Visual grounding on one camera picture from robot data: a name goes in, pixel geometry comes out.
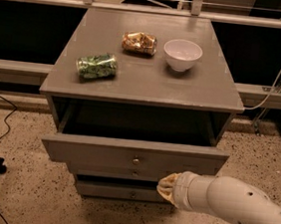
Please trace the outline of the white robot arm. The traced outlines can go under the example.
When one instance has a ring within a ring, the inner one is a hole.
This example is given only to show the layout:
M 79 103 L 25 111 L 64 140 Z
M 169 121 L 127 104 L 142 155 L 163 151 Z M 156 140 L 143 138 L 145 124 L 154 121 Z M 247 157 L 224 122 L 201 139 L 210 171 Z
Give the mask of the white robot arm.
M 182 211 L 202 212 L 230 224 L 281 224 L 281 207 L 257 187 L 230 176 L 173 173 L 156 190 Z

